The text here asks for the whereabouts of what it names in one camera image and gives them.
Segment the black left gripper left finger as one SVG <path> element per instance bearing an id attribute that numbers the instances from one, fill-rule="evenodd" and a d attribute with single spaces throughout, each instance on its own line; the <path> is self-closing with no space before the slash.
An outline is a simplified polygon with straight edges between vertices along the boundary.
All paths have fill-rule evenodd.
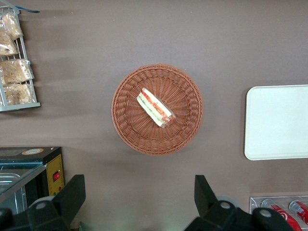
<path id="1" fill-rule="evenodd" d="M 51 200 L 40 198 L 27 210 L 32 231 L 69 231 L 86 199 L 84 175 L 73 178 Z"/>

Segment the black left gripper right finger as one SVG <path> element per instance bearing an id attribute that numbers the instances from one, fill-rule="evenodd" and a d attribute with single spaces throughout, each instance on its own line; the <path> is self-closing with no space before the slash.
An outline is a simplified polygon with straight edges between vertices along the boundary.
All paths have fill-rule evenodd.
<path id="1" fill-rule="evenodd" d="M 218 200 L 205 176 L 196 175 L 194 201 L 199 216 L 186 228 L 187 231 L 232 231 L 235 228 L 237 208 L 226 200 Z"/>

